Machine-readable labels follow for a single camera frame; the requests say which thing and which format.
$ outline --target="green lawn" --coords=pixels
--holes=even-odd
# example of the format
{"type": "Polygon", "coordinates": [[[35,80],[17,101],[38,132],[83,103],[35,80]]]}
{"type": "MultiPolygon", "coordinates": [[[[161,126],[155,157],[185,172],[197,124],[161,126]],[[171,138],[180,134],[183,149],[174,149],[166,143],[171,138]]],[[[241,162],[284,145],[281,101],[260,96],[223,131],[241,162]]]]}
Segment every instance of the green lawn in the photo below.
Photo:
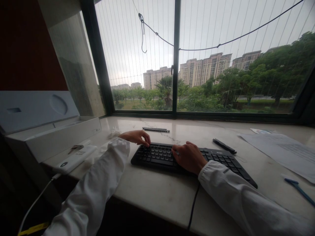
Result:
{"type": "MultiPolygon", "coordinates": [[[[139,105],[139,100],[133,100],[130,99],[127,101],[119,101],[120,103],[124,104],[124,107],[122,110],[132,110],[133,106],[139,105]]],[[[260,110],[265,110],[266,107],[271,107],[271,105],[275,102],[274,99],[255,99],[251,101],[251,105],[247,106],[247,100],[238,100],[238,102],[243,104],[242,111],[240,112],[246,112],[246,113],[256,113],[260,110]]],[[[291,107],[291,104],[294,102],[294,100],[280,100],[280,104],[278,107],[273,108],[272,111],[274,113],[288,113],[291,107]]]]}

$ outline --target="person's left hand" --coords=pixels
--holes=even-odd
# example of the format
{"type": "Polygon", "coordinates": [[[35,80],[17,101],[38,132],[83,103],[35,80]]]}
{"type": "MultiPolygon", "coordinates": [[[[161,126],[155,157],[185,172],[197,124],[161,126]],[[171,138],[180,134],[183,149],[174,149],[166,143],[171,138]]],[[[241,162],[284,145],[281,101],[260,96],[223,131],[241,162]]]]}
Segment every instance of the person's left hand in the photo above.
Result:
{"type": "Polygon", "coordinates": [[[136,143],[137,145],[143,144],[146,147],[149,147],[151,145],[150,136],[143,130],[128,131],[122,133],[118,137],[131,143],[136,143]]]}

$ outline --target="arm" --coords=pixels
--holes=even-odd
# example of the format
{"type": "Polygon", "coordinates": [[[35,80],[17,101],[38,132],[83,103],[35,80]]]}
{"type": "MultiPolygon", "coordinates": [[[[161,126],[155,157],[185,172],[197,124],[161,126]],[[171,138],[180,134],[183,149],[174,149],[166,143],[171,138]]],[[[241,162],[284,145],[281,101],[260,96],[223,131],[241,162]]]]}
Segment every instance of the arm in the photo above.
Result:
{"type": "Polygon", "coordinates": [[[248,235],[314,235],[305,219],[270,201],[226,166],[207,162],[196,145],[173,149],[180,154],[173,151],[178,164],[198,175],[207,193],[248,235]]]}
{"type": "Polygon", "coordinates": [[[146,146],[151,143],[149,135],[142,130],[121,134],[111,141],[107,151],[63,202],[60,213],[54,217],[44,236],[96,235],[105,204],[115,192],[129,156],[130,143],[127,140],[146,146]]]}

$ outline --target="sky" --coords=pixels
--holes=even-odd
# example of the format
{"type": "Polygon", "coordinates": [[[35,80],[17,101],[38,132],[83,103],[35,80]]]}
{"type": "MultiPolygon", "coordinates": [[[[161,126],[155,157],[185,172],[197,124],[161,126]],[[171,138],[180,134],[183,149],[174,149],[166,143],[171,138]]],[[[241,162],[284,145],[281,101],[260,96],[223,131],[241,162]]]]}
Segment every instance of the sky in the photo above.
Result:
{"type": "MultiPolygon", "coordinates": [[[[203,49],[217,46],[258,28],[300,0],[182,0],[179,47],[203,49]]],[[[143,15],[154,31],[174,44],[174,8],[171,0],[101,0],[95,5],[111,86],[140,82],[147,70],[168,68],[174,63],[174,47],[144,26],[143,15]]],[[[315,30],[315,0],[304,0],[259,30],[215,49],[179,51],[179,64],[188,59],[205,59],[211,54],[266,52],[291,44],[303,33],[315,30]]]]}

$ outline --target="window frame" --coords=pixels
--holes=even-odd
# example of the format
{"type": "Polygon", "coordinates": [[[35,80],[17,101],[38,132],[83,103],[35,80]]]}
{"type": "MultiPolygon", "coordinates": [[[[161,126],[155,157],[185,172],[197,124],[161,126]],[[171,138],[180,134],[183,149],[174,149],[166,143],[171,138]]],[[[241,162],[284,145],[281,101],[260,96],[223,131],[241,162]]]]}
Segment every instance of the window frame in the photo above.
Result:
{"type": "Polygon", "coordinates": [[[174,10],[174,62],[173,62],[173,106],[172,110],[115,110],[114,100],[110,87],[105,55],[102,47],[95,3],[99,0],[81,0],[81,9],[86,25],[96,73],[99,79],[100,90],[104,98],[106,116],[154,117],[166,119],[196,119],[220,120],[241,122],[262,122],[313,125],[315,122],[315,63],[308,73],[307,80],[300,88],[298,98],[293,103],[293,110],[289,114],[264,113],[225,113],[225,112],[182,112],[177,111],[177,84],[178,84],[178,58],[179,58],[179,31],[180,31],[180,5],[181,0],[175,1],[174,10]]]}

